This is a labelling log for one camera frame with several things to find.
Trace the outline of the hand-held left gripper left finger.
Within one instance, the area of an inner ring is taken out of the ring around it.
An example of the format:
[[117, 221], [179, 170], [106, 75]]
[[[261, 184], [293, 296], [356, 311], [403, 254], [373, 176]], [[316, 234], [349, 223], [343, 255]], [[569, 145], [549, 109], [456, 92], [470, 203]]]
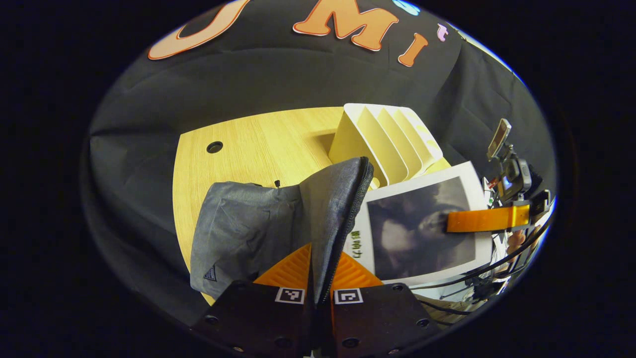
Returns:
[[233, 281], [192, 332], [235, 357], [311, 356], [311, 261], [306, 244], [254, 281]]

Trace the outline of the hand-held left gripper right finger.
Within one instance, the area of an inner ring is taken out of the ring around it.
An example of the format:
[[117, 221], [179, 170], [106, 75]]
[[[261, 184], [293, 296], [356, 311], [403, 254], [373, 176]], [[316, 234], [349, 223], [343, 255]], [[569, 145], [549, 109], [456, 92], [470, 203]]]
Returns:
[[438, 335], [404, 283], [384, 284], [342, 253], [331, 284], [329, 357], [403, 357]]

